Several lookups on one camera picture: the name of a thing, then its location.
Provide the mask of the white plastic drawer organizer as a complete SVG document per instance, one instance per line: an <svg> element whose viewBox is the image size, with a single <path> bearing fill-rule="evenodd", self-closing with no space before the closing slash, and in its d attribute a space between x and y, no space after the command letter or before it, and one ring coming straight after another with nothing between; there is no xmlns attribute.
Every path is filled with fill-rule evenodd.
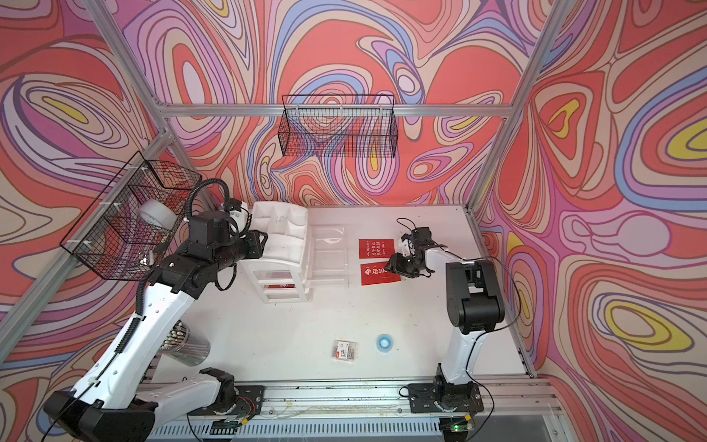
<svg viewBox="0 0 707 442"><path fill-rule="evenodd" d="M269 236L261 259L243 261L241 269L266 304L309 302L309 262L312 255L309 210L283 202L257 202L252 227ZM295 285L272 290L268 285Z"/></svg>

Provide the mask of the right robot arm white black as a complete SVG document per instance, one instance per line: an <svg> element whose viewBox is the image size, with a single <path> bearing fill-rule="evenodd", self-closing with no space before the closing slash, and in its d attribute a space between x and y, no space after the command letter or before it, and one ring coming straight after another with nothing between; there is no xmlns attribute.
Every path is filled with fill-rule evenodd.
<svg viewBox="0 0 707 442"><path fill-rule="evenodd" d="M438 394L459 394L471 385L473 366L484 340L506 319L506 306L495 265L487 258L462 258L444 248L405 256L393 254L384 269L414 279L445 277L447 318L454 331L436 374Z"/></svg>

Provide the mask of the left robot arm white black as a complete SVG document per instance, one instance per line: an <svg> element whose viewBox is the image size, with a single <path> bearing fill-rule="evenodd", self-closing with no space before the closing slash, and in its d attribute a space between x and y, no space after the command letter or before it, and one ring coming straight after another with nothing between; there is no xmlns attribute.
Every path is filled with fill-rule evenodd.
<svg viewBox="0 0 707 442"><path fill-rule="evenodd" d="M239 402L228 372L205 368L154 392L137 392L143 375L183 314L225 269L263 256L268 235L228 212L193 215L189 238L138 283L136 311L99 361L69 390L53 392L43 410L51 428L82 441L145 441L153 429L197 409L229 414Z"/></svg>

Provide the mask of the blue tape roll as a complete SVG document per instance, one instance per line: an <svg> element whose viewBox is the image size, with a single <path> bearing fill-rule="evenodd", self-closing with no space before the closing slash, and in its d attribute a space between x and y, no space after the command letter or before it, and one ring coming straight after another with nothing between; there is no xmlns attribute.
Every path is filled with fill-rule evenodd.
<svg viewBox="0 0 707 442"><path fill-rule="evenodd" d="M389 334L382 333L376 340L377 351L386 354L390 353L394 348L394 341Z"/></svg>

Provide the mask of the white tape roll in basket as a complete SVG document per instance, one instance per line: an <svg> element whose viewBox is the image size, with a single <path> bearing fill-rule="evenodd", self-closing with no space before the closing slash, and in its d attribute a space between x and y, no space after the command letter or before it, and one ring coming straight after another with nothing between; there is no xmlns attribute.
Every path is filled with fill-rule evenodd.
<svg viewBox="0 0 707 442"><path fill-rule="evenodd" d="M145 223L155 228L172 230L178 221L177 215L162 202L150 199L138 208L138 215Z"/></svg>

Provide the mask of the metal cup with pens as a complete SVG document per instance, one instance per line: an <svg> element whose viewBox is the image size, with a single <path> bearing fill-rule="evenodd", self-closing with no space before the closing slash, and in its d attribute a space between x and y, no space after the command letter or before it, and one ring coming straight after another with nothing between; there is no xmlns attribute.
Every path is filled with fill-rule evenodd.
<svg viewBox="0 0 707 442"><path fill-rule="evenodd" d="M160 355L170 357L185 366L199 366L206 361L210 352L209 341L182 320L172 326L158 351Z"/></svg>

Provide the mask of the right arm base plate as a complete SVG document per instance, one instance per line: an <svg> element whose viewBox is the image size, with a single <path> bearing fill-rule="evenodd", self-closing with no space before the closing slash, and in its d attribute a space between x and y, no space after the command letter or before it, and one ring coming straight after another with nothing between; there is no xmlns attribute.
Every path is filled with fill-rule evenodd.
<svg viewBox="0 0 707 442"><path fill-rule="evenodd" d="M414 414L466 413L475 416L485 410L480 386L474 382L462 385L412 383L402 390Z"/></svg>

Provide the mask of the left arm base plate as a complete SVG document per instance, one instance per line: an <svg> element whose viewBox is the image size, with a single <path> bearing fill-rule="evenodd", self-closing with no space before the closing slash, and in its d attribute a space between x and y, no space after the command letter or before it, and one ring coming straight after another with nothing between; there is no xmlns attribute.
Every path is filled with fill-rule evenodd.
<svg viewBox="0 0 707 442"><path fill-rule="evenodd" d="M253 417L261 413L263 408L265 386L235 385L234 392L207 407L197 408L189 412L189 416L236 416Z"/></svg>

